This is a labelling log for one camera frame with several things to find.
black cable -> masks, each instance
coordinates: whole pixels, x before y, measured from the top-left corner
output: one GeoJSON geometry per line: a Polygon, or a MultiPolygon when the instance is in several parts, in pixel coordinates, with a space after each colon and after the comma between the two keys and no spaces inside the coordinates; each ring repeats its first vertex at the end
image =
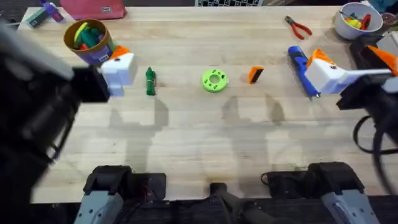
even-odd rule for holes
{"type": "MultiPolygon", "coordinates": [[[[262,184],[264,184],[265,186],[267,186],[267,187],[269,187],[269,183],[268,182],[265,182],[264,181],[264,176],[266,176],[267,175],[267,173],[265,172],[265,173],[263,173],[263,174],[261,174],[261,177],[260,177],[260,180],[261,180],[261,182],[262,182],[262,184]]],[[[301,182],[302,180],[300,179],[300,178],[295,178],[295,177],[283,177],[284,179],[287,179],[287,180],[291,180],[291,181],[293,181],[293,182],[301,182]]]]}
{"type": "Polygon", "coordinates": [[[382,145],[382,139],[384,133],[387,131],[388,126],[392,122],[392,119],[394,118],[394,112],[396,112],[396,109],[398,108],[398,105],[395,106],[390,113],[388,113],[384,119],[376,125],[376,132],[374,133],[373,136],[373,144],[372,144],[372,150],[365,149],[362,146],[359,145],[358,143],[358,132],[360,127],[363,125],[363,123],[370,118],[370,116],[365,116],[361,118],[358,123],[356,124],[354,131],[353,131],[353,139],[355,144],[358,146],[358,148],[365,152],[365,153],[370,153],[373,155],[373,164],[376,170],[376,173],[380,179],[380,182],[382,186],[384,187],[384,190],[386,190],[387,193],[391,195],[395,195],[396,191],[393,187],[391,187],[391,183],[387,178],[387,175],[384,171],[384,167],[382,165],[382,160],[381,156],[382,155],[391,155],[391,154],[396,154],[398,153],[398,149],[386,149],[386,150],[381,150],[381,145],[382,145]]]}
{"type": "MultiPolygon", "coordinates": [[[[356,125],[355,125],[355,127],[354,127],[354,131],[353,131],[353,139],[354,139],[355,145],[358,146],[358,148],[359,148],[361,151],[363,151],[363,152],[365,152],[365,153],[373,154],[373,150],[366,149],[366,148],[362,147],[362,146],[359,144],[359,141],[358,141],[358,133],[359,133],[359,130],[361,129],[361,127],[362,127],[362,125],[365,123],[365,121],[368,120],[369,118],[370,118],[370,116],[364,116],[363,118],[361,118],[361,119],[356,123],[356,125]]],[[[398,149],[385,149],[385,150],[382,150],[382,151],[381,151],[381,155],[391,155],[391,154],[396,154],[396,153],[398,153],[398,149]]]]}
{"type": "Polygon", "coordinates": [[[389,126],[395,115],[394,112],[396,112],[396,108],[397,106],[395,106],[393,110],[390,110],[387,116],[385,116],[384,119],[376,126],[376,133],[373,137],[373,163],[377,173],[379,174],[381,184],[383,185],[384,189],[392,195],[395,195],[396,191],[391,187],[391,183],[388,180],[386,173],[384,172],[384,167],[381,162],[381,143],[383,140],[383,135],[387,131],[387,127],[389,126]]]}
{"type": "Polygon", "coordinates": [[[154,195],[155,195],[155,198],[157,199],[157,200],[159,200],[159,197],[157,196],[157,194],[156,194],[156,192],[154,191],[154,190],[152,190],[150,187],[148,187],[147,185],[144,185],[144,188],[146,189],[146,190],[150,190],[154,195]]]}
{"type": "Polygon", "coordinates": [[[125,211],[123,211],[115,220],[115,224],[119,224],[121,222],[121,220],[127,215],[128,210],[126,209],[125,211]]]}
{"type": "Polygon", "coordinates": [[[126,219],[126,223],[128,224],[130,219],[132,218],[132,215],[138,210],[138,208],[140,208],[142,205],[144,204],[144,202],[141,202],[141,204],[137,205],[135,208],[133,208],[133,210],[130,212],[130,214],[128,215],[127,219],[126,219]]]}

toy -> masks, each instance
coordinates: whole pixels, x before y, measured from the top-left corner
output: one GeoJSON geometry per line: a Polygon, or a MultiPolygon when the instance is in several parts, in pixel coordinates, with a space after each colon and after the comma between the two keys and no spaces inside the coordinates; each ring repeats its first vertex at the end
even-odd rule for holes
{"type": "Polygon", "coordinates": [[[264,71],[264,68],[261,66],[254,66],[251,68],[250,73],[248,75],[248,82],[250,84],[255,84],[257,80],[259,79],[262,71],[264,71]]]}
{"type": "Polygon", "coordinates": [[[80,32],[80,35],[81,35],[81,39],[83,40],[83,42],[87,45],[87,47],[89,49],[94,47],[95,45],[97,45],[99,43],[98,38],[93,36],[90,33],[89,29],[82,30],[80,32]]]}
{"type": "Polygon", "coordinates": [[[371,23],[371,15],[367,14],[363,20],[362,20],[362,26],[361,26],[361,30],[366,30],[369,27],[369,24],[371,23]]]}
{"type": "Polygon", "coordinates": [[[75,34],[75,48],[79,48],[84,43],[90,49],[97,45],[102,39],[102,35],[98,29],[91,28],[87,22],[83,23],[75,34]]]}
{"type": "Polygon", "coordinates": [[[202,87],[211,93],[223,91],[228,85],[228,77],[218,69],[207,70],[201,77],[202,87]]]}
{"type": "Polygon", "coordinates": [[[105,35],[104,34],[99,34],[98,35],[98,41],[102,41],[102,39],[104,39],[105,35]]]}
{"type": "Polygon", "coordinates": [[[79,50],[87,50],[87,49],[88,49],[88,47],[87,47],[87,45],[86,45],[85,43],[82,43],[82,44],[80,45],[79,50]]]}
{"type": "Polygon", "coordinates": [[[155,96],[156,73],[152,70],[152,68],[149,67],[145,73],[145,76],[147,77],[147,95],[155,96]]]}
{"type": "Polygon", "coordinates": [[[357,28],[357,29],[360,29],[361,26],[362,26],[362,23],[361,23],[359,20],[357,20],[357,19],[351,19],[351,20],[349,20],[347,23],[348,23],[350,26],[352,26],[352,27],[354,27],[354,28],[357,28]]]}

black clamp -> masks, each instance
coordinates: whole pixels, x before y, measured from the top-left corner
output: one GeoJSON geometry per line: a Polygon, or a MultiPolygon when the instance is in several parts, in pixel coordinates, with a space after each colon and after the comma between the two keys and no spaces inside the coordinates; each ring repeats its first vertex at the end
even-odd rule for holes
{"type": "Polygon", "coordinates": [[[307,171],[268,172],[267,184],[275,198],[320,198],[343,190],[364,192],[364,185],[354,170],[344,162],[310,164],[307,171]]]}
{"type": "Polygon", "coordinates": [[[98,166],[88,176],[83,188],[85,195],[95,190],[106,190],[110,195],[119,193],[122,198],[132,195],[132,170],[129,166],[98,166]]]}

pliers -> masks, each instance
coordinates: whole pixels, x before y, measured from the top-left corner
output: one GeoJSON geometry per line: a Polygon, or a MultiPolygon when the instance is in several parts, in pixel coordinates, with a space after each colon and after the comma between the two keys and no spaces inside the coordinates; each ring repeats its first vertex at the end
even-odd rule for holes
{"type": "Polygon", "coordinates": [[[308,27],[303,26],[303,25],[301,25],[301,24],[299,24],[299,23],[294,22],[294,20],[293,20],[290,16],[286,16],[286,17],[285,17],[285,21],[292,27],[294,34],[295,34],[300,40],[303,40],[304,37],[303,37],[303,35],[301,35],[301,34],[297,31],[296,27],[298,27],[298,28],[304,30],[304,31],[305,31],[306,33],[308,33],[309,35],[312,35],[312,32],[311,32],[311,30],[310,30],[308,27]]]}

green toy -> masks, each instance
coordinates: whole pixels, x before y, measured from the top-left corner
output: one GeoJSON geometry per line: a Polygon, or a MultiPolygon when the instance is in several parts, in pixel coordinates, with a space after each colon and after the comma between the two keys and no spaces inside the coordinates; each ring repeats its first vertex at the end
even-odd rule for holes
{"type": "Polygon", "coordinates": [[[221,70],[207,70],[201,77],[201,84],[206,91],[218,93],[228,85],[228,77],[221,70]]]}
{"type": "Polygon", "coordinates": [[[90,33],[90,30],[82,30],[80,32],[81,39],[90,49],[98,44],[98,38],[90,33]]]}
{"type": "Polygon", "coordinates": [[[147,95],[155,96],[156,73],[149,67],[145,75],[147,77],[147,95]]]}
{"type": "Polygon", "coordinates": [[[98,29],[91,28],[87,22],[83,23],[75,34],[75,48],[79,49],[84,43],[88,48],[98,44],[98,36],[101,32],[98,29]]]}

